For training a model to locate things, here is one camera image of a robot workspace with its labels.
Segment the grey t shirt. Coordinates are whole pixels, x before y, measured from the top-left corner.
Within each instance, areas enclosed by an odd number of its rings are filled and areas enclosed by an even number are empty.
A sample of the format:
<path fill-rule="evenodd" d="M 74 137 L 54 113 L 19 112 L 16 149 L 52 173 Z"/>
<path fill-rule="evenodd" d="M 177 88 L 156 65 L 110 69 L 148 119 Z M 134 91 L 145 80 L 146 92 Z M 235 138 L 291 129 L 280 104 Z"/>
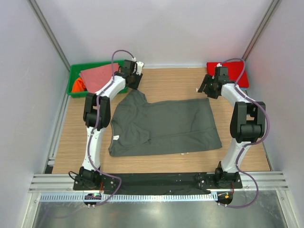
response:
<path fill-rule="evenodd" d="M 222 147 L 207 98 L 148 103 L 145 94 L 133 90 L 117 105 L 111 127 L 112 157 L 204 152 Z"/>

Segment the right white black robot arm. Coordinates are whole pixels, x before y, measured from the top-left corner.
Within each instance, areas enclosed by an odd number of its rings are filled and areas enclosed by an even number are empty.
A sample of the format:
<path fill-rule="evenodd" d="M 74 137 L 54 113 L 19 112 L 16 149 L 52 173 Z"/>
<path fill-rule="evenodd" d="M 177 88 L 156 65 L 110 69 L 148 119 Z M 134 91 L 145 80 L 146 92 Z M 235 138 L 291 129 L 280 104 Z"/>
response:
<path fill-rule="evenodd" d="M 216 188 L 231 188 L 240 185 L 240 164 L 248 149 L 265 134 L 265 108 L 263 102 L 248 97 L 234 81 L 229 79 L 228 68 L 217 64 L 213 76 L 206 74 L 198 93 L 208 98 L 224 97 L 233 107 L 230 122 L 231 144 L 224 159 L 219 162 L 213 175 Z"/>

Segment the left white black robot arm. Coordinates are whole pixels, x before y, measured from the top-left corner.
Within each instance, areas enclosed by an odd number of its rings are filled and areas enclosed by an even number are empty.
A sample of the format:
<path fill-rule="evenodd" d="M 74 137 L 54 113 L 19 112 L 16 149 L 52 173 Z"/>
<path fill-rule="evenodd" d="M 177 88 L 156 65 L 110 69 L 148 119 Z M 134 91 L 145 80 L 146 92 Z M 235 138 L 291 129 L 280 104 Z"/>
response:
<path fill-rule="evenodd" d="M 135 58 L 125 60 L 102 88 L 86 95 L 83 115 L 87 131 L 85 158 L 74 177 L 74 190 L 96 190 L 101 186 L 100 150 L 111 120 L 111 100 L 125 87 L 138 88 L 143 67 L 144 63 Z"/>

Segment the pink folded t shirt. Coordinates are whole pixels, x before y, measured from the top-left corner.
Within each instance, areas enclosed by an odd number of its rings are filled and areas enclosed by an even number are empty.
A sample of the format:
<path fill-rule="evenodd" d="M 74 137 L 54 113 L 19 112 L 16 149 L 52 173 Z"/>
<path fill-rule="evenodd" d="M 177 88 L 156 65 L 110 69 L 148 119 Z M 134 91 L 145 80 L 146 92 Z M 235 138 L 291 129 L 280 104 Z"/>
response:
<path fill-rule="evenodd" d="M 112 74 L 112 65 L 107 64 L 82 70 L 79 76 L 82 78 L 86 90 L 89 93 L 95 93 L 102 89 L 111 80 Z"/>

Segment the orange t shirt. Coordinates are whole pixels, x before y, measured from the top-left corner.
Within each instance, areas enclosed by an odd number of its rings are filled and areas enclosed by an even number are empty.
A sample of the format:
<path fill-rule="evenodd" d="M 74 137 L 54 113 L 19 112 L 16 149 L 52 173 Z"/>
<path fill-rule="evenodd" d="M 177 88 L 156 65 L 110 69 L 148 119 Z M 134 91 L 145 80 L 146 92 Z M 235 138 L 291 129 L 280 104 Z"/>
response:
<path fill-rule="evenodd" d="M 72 93 L 80 93 L 80 92 L 84 92 L 84 91 L 87 91 L 86 85 L 85 85 L 83 79 L 81 77 L 79 77 L 73 83 L 71 92 Z"/>

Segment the green plastic bin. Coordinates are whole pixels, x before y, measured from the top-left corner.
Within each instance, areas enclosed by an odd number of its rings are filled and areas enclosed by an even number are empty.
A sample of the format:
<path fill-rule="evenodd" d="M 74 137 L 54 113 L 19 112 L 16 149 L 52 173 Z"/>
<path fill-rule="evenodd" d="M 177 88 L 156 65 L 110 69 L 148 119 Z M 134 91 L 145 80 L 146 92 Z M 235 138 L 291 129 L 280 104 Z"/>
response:
<path fill-rule="evenodd" d="M 117 86 L 113 72 L 124 64 L 123 60 L 75 64 L 71 66 L 66 93 L 73 98 L 86 97 L 87 93 L 103 95 Z"/>

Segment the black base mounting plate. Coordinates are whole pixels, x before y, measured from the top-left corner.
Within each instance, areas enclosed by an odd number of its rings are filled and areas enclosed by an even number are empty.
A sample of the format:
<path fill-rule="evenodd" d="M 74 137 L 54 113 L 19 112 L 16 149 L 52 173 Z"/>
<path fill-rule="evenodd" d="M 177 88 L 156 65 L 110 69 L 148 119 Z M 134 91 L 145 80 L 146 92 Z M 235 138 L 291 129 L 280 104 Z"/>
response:
<path fill-rule="evenodd" d="M 199 195 L 211 189 L 241 189 L 240 175 L 207 172 L 118 173 L 114 177 L 94 174 L 75 176 L 73 190 L 102 190 L 116 195 Z"/>

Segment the aluminium frame rail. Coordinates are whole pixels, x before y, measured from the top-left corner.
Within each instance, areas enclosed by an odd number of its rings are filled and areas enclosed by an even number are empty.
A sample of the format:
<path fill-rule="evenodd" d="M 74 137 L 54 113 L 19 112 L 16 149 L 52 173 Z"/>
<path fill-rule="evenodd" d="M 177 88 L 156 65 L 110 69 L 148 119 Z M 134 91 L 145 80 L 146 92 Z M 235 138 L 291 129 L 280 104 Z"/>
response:
<path fill-rule="evenodd" d="M 71 192 L 74 180 L 68 174 L 35 174 L 29 193 Z"/>

